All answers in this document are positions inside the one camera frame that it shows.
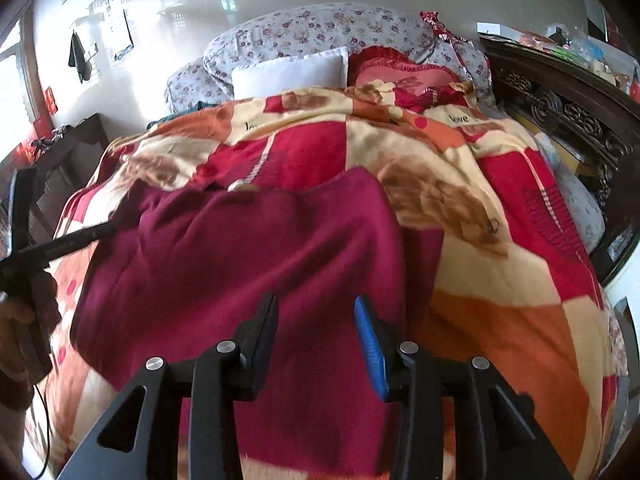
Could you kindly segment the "person's left hand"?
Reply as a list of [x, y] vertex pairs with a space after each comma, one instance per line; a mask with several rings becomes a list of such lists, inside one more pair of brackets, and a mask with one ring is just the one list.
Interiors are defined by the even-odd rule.
[[28, 298], [1, 293], [1, 404], [25, 411], [32, 390], [53, 370], [50, 336], [61, 321], [58, 284], [46, 271], [30, 279]]

